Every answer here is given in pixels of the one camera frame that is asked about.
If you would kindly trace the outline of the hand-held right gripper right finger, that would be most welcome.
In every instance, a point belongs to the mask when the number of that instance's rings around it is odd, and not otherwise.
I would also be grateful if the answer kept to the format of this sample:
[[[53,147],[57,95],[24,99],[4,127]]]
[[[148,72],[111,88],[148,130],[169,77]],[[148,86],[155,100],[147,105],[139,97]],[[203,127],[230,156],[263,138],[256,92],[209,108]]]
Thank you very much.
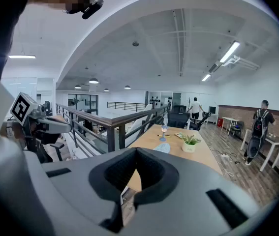
[[[259,211],[242,188],[210,167],[146,148],[136,149],[144,189],[125,236],[248,236]]]

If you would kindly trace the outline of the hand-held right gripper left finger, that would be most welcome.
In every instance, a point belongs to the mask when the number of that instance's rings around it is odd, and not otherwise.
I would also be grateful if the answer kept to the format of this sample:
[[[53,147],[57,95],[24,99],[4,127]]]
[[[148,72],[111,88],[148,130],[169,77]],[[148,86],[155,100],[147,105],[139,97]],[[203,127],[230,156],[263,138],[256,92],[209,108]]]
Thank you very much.
[[[136,149],[89,159],[43,164],[51,190],[44,195],[57,236],[135,236],[124,225],[121,194],[136,167]]]

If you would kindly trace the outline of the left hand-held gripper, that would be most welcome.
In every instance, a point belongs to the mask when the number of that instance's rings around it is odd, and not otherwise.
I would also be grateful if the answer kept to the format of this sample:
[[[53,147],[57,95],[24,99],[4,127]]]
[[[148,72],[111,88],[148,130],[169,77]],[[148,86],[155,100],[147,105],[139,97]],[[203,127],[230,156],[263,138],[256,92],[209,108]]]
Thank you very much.
[[[44,145],[54,144],[60,134],[72,130],[63,117],[46,115],[45,107],[23,92],[16,97],[10,112],[21,125],[26,141],[39,140]]]

